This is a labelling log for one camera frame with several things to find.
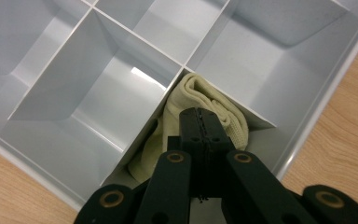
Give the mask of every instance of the wooden table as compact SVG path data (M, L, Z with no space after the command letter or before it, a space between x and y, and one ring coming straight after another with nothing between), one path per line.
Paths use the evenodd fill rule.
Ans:
M325 184L358 202L358 55L283 179ZM76 211L0 156L0 223L72 223Z

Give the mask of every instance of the cloth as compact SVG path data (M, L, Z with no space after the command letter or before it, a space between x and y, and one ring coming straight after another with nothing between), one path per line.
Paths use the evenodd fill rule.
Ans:
M129 164L129 171L137 181L145 182L153 174L159 156L167 151L168 136L179 135L180 112L191 107L213 111L235 148L245 150L249 132L245 116L203 77L190 73L173 89L156 130L146 140L144 150Z

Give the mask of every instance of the screw hole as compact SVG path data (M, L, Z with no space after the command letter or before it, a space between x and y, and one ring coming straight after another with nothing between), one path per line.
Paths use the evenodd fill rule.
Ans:
M185 159L185 157L180 153L173 152L167 156L167 159L170 162L181 162Z
M247 163L252 161L252 157L246 155L245 153L237 153L234 156L234 160L238 162Z
M168 216L165 213L156 213L152 216L153 224L166 224L168 220Z
M282 221L283 223L286 224L300 224L300 219L298 219L298 217L296 217L293 214L283 214L282 216Z
M327 191L318 191L316 192L315 197L320 203L332 208L342 208L345 205L340 197Z
M124 200L124 194L120 190L112 190L103 194L100 198L100 205L104 208L116 207Z

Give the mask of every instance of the gray plastic compartment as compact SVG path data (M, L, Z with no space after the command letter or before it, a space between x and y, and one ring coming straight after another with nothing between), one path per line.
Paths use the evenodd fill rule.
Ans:
M282 178L358 51L358 0L277 2L0 0L0 153L79 209L195 71L276 126L248 149Z

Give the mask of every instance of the white plastic bin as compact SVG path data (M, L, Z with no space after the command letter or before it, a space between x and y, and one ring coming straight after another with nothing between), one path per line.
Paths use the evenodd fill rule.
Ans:
M0 152L78 209L194 71L281 178L357 50L358 0L0 0Z

